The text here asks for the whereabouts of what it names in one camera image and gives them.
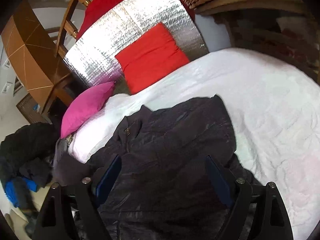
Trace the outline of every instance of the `pink pillow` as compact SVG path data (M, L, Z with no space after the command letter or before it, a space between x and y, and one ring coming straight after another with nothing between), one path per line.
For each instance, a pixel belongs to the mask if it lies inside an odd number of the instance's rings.
M112 96L113 82L91 87L81 93L65 112L61 124L61 138L65 138L101 110L104 103Z

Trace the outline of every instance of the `foil insulation mat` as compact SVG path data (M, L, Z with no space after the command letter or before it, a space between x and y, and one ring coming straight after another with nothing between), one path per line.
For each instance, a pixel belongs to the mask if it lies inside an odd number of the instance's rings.
M208 49L179 0L124 0L95 22L68 51L68 67L89 87L123 75L115 55L162 22L193 61Z

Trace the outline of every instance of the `white bed sheet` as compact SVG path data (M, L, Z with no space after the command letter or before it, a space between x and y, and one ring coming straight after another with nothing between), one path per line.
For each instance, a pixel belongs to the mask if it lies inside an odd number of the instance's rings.
M275 58L224 49L136 95L115 95L78 130L69 152L86 162L141 105L157 110L215 94L231 117L242 166L262 184L277 184L294 239L307 239L320 219L320 87Z

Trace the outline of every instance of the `pillow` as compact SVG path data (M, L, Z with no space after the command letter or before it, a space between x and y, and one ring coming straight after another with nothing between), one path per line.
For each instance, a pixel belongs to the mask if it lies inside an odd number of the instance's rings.
M115 86L107 82L91 87L81 93L68 107L61 124L61 138L65 138L101 110L104 103L112 96Z
M189 63L162 23L152 27L115 57L132 94Z

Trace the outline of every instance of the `metal bolt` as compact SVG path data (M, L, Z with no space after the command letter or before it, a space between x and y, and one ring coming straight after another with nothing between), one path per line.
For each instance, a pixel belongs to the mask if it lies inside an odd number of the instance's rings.
M276 187L276 184L275 184L274 182L272 182L272 181L269 182L268 184L269 184L269 186L270 186L271 188L275 188L275 187Z
M88 183L90 183L90 181L91 181L91 178L89 178L89 177L85 177L82 179L83 184L88 184Z
M237 182L238 182L239 184L244 184L244 183L245 183L245 180L244 180L243 178L238 178L238 179L237 179Z
M55 182L51 185L51 188L56 189L60 186L60 184L58 182Z

